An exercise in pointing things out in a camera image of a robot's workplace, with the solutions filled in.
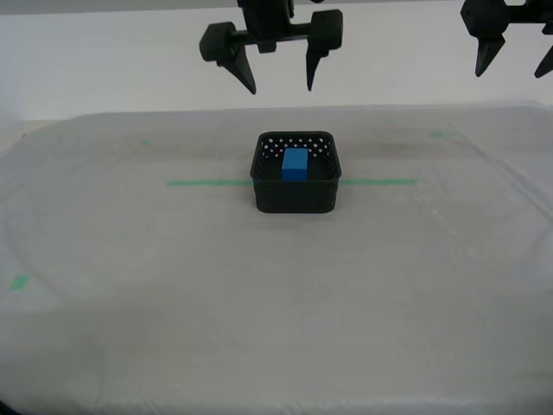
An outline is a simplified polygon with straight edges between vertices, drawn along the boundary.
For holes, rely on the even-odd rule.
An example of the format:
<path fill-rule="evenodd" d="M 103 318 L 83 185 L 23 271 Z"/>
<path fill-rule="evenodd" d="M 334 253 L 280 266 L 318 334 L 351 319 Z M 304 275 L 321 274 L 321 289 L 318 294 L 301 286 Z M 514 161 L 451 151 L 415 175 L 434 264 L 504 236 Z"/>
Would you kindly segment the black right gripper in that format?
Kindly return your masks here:
<path fill-rule="evenodd" d="M 505 44 L 509 23 L 545 24 L 544 35 L 553 35 L 552 0 L 526 0 L 521 5 L 509 5 L 503 0 L 466 0 L 461 18 L 468 33 L 477 39 L 475 75 L 480 77 Z M 553 70 L 553 47 L 539 63 L 534 76 L 539 79 Z"/>

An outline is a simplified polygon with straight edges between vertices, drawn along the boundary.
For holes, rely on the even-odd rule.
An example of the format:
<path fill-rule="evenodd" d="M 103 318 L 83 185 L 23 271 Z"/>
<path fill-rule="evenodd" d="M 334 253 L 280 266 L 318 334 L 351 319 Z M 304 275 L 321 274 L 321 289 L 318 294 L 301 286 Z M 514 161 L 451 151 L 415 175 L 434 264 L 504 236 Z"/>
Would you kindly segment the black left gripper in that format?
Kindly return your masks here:
<path fill-rule="evenodd" d="M 273 53 L 279 42 L 308 40 L 307 88 L 311 92 L 320 60 L 341 47 L 343 14 L 340 10 L 317 11 L 309 23 L 294 24 L 293 0 L 238 0 L 245 30 L 236 31 L 232 22 L 210 24 L 200 40 L 200 55 L 232 74 L 251 94 L 257 86 L 245 46 L 257 45 L 261 54 Z"/>

